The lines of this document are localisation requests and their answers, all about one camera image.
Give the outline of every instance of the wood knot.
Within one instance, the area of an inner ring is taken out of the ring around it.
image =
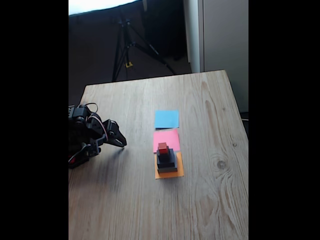
[[[226,163],[224,161],[218,161],[217,165],[219,169],[224,169],[226,167]]]

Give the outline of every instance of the yellow clip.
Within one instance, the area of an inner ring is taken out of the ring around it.
[[[125,64],[125,67],[128,69],[128,68],[130,68],[130,67],[132,67],[133,66],[133,64],[132,64],[132,62],[129,62],[129,63],[126,63]]]

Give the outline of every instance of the tripod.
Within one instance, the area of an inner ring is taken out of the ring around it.
[[[148,48],[145,48],[141,46],[140,44],[136,43],[135,41],[131,40],[130,34],[129,34],[129,28],[131,28],[142,40],[143,42],[148,46]],[[120,41],[122,38],[124,39],[124,48],[121,49]],[[136,29],[131,25],[130,20],[126,19],[124,20],[123,16],[121,16],[121,21],[119,22],[119,32],[117,36],[117,43],[116,43],[116,50],[115,50],[115,57],[114,57],[114,65],[113,65],[113,73],[112,73],[112,82],[115,82],[117,80],[117,77],[119,75],[120,69],[122,65],[125,63],[126,68],[130,68],[133,66],[131,61],[129,61],[129,49],[131,47],[136,47],[141,52],[149,55],[151,58],[159,61],[160,63],[164,64],[174,75],[176,75],[175,71],[168,65],[168,63],[160,57],[159,53],[155,48],[148,43],[147,40],[145,40],[137,31]]]

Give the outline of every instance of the orange paper square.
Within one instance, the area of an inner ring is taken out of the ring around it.
[[[178,171],[172,172],[158,172],[157,168],[157,155],[154,155],[154,170],[155,170],[155,179],[167,179],[167,178],[175,178],[175,177],[182,177],[185,175],[184,172],[184,165],[182,163],[181,152],[176,153],[176,161],[177,161],[177,168]]]

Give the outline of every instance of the blue paper square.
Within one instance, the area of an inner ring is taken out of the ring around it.
[[[156,129],[171,129],[179,127],[179,111],[155,111],[155,123]]]

